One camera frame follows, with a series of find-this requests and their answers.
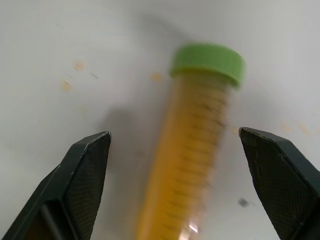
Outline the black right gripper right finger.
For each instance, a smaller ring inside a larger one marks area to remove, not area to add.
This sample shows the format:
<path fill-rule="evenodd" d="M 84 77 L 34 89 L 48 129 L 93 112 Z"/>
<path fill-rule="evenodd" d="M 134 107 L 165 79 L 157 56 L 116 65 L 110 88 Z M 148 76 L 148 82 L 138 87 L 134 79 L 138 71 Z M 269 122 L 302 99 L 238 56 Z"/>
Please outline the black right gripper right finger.
<path fill-rule="evenodd" d="M 249 127 L 238 135 L 254 189 L 280 240 L 320 240 L 320 171 L 288 139 Z"/>

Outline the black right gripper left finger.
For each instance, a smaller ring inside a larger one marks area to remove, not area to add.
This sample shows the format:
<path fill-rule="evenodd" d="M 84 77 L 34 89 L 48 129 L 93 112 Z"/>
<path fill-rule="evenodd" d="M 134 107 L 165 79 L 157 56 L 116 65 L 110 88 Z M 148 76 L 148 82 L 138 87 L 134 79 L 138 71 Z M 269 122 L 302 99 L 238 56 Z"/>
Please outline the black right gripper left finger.
<path fill-rule="evenodd" d="M 34 190 L 1 240 L 90 240 L 104 189 L 111 133 L 74 143 Z"/>

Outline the yellow test tube green cap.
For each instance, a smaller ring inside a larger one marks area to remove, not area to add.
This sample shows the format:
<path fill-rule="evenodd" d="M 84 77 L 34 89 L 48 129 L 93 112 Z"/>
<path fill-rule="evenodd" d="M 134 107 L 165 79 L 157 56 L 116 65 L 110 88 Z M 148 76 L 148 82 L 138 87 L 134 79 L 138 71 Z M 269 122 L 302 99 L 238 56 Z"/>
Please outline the yellow test tube green cap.
<path fill-rule="evenodd" d="M 243 58 L 191 43 L 174 55 L 172 89 L 134 240 L 196 240 L 213 184 L 231 88 Z"/>

